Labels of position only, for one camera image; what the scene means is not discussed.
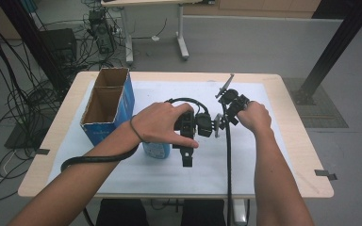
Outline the white table mat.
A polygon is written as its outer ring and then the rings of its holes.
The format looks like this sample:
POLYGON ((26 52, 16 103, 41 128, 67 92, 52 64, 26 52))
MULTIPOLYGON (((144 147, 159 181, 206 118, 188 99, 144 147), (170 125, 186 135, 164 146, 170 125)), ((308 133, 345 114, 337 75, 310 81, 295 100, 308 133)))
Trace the white table mat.
MULTIPOLYGON (((132 82, 134 111, 170 98, 189 97, 203 103, 211 116, 222 112, 215 98, 221 82, 132 82)), ((199 147, 192 155, 192 166, 182 166, 181 154, 171 150, 165 159, 147 155, 142 148, 122 161, 112 171, 97 194, 126 197, 182 197, 213 196, 227 194, 227 174, 232 174, 232 193, 251 196, 254 192, 255 138, 252 132, 238 124, 231 129, 232 169, 226 167, 226 135, 220 131, 217 137, 195 138, 199 147)))

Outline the white table leg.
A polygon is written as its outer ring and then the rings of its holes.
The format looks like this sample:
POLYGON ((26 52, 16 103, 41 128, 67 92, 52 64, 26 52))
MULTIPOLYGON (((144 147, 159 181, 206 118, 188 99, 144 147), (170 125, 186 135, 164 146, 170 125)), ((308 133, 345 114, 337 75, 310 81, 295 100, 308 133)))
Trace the white table leg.
POLYGON ((247 226, 248 202, 244 199, 234 199, 232 205, 234 224, 236 226, 247 226))

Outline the person's left leg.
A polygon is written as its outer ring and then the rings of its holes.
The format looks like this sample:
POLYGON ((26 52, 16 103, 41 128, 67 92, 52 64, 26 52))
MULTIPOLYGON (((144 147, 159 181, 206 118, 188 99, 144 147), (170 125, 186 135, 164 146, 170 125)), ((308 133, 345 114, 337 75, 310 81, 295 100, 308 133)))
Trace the person's left leg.
POLYGON ((103 199, 96 226, 149 226, 141 200, 103 199))

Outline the person's leg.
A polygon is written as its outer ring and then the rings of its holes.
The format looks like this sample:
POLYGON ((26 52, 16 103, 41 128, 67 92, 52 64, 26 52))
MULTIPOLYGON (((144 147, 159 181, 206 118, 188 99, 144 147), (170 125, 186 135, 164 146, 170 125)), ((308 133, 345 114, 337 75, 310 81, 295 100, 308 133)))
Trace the person's leg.
POLYGON ((226 226, 223 200, 184 200, 180 226, 226 226))
POLYGON ((103 199, 96 226, 149 226, 141 200, 103 199))

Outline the person's left hand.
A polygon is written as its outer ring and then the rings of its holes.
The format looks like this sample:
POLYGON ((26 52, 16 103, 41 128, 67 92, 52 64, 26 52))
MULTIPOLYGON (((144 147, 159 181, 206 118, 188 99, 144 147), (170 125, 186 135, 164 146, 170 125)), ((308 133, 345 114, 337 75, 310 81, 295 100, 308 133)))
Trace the person's left hand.
POLYGON ((175 133, 174 124, 185 112, 192 111, 189 104, 174 106, 170 103, 153 103, 138 113, 133 124, 145 142, 170 143, 198 148, 199 144, 189 137, 175 133))

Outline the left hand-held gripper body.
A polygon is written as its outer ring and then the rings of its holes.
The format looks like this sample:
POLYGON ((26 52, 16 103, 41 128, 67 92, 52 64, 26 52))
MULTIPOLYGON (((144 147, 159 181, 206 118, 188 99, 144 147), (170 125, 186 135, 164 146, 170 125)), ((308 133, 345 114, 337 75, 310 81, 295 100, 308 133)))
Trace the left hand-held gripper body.
POLYGON ((179 131, 182 137, 194 138, 195 134, 201 137, 211 137, 218 132, 221 125, 222 115, 218 115, 214 120, 208 113, 197 113, 187 111, 183 113, 175 122, 174 130, 179 131))

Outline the dark floor plate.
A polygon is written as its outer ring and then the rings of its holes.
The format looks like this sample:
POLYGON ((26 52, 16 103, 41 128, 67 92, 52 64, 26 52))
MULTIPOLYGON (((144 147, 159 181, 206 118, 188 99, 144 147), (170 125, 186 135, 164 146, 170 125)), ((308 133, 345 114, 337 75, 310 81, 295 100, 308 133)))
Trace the dark floor plate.
POLYGON ((41 146, 56 112, 29 112, 17 120, 4 146, 8 149, 36 148, 41 146))

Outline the white desk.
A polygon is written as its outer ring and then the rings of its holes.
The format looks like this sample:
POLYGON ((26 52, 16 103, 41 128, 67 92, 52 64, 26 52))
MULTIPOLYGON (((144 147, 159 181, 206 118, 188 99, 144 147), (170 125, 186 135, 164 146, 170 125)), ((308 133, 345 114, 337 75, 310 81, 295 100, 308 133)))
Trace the white desk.
POLYGON ((101 0, 101 5, 105 8, 117 8, 120 11, 122 24, 123 24, 123 34, 124 34, 124 44, 125 44, 125 61, 128 65, 132 65, 134 62, 133 54, 133 43, 131 34, 128 32, 127 25, 127 7, 134 6, 152 6, 152 5, 177 5, 177 31, 175 32, 176 40, 180 50, 181 57, 184 60, 189 59, 188 47, 184 39, 184 5, 185 4, 195 4, 202 2, 203 0, 101 0))

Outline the black wrist band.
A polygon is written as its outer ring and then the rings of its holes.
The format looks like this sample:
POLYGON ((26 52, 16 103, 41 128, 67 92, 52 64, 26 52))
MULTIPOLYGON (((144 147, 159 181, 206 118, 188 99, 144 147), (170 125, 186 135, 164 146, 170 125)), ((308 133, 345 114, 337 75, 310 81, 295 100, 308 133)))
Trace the black wrist band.
POLYGON ((135 133, 135 135, 140 139, 140 142, 145 142, 145 140, 141 137, 141 135, 138 133, 138 131, 136 130, 136 128, 133 124, 134 117, 135 116, 132 116, 131 119, 129 120, 130 127, 133 130, 133 132, 135 133))

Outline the grey floor grate mat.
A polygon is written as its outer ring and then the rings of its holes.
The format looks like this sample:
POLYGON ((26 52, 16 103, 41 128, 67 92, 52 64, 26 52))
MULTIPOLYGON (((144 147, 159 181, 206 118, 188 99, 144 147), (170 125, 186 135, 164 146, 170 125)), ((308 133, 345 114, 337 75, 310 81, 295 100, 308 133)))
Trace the grey floor grate mat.
POLYGON ((302 85, 304 79, 284 78, 283 81, 305 128, 349 127, 322 86, 317 88, 306 104, 298 104, 295 101, 294 93, 302 85))

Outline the person's right hand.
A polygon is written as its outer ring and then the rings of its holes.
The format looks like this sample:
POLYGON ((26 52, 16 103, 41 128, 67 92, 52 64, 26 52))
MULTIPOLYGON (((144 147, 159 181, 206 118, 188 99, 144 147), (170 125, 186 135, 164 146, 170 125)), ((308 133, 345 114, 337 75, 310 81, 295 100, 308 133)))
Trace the person's right hand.
POLYGON ((268 132, 271 129, 272 118, 269 111, 261 103, 250 102, 244 110, 237 114, 237 117, 240 123, 255 135, 268 132))

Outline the blue cardboard box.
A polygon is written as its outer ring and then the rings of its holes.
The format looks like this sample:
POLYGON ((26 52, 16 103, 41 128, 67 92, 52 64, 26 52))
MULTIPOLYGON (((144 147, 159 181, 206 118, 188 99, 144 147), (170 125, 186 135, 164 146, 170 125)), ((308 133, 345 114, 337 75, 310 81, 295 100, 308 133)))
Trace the blue cardboard box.
POLYGON ((96 146, 133 115, 135 104, 127 68, 102 69, 93 84, 81 127, 96 146))

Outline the black metal post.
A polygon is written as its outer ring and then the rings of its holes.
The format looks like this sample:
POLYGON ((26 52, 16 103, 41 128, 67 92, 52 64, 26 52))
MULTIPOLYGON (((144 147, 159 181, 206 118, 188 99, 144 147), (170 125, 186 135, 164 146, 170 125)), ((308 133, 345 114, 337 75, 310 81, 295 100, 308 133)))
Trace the black metal post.
POLYGON ((362 27, 362 0, 357 0, 325 47, 308 77, 290 95, 296 105, 313 105, 313 95, 362 27))
POLYGON ((21 0, 0 0, 0 8, 45 72, 53 88, 60 93, 67 92, 71 85, 59 70, 58 64, 41 38, 39 29, 24 9, 21 0))

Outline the black computer tower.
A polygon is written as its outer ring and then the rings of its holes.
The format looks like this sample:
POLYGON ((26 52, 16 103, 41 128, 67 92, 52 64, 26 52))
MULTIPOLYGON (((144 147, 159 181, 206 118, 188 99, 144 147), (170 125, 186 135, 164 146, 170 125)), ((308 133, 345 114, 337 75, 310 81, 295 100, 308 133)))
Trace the black computer tower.
POLYGON ((100 54, 110 54, 115 51, 112 29, 107 23, 106 12, 103 9, 89 12, 90 31, 96 40, 100 54))

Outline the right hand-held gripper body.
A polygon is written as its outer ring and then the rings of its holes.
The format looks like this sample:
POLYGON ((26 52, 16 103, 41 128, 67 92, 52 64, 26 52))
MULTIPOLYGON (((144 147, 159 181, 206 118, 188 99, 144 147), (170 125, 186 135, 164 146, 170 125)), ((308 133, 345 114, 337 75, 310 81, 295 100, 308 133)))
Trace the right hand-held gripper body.
POLYGON ((222 105, 223 115, 227 114, 229 116, 237 117, 237 114, 241 110, 244 110, 247 107, 247 104, 250 103, 250 99, 243 94, 239 94, 235 89, 229 88, 234 76, 233 73, 230 74, 230 77, 220 88, 215 98, 222 105))

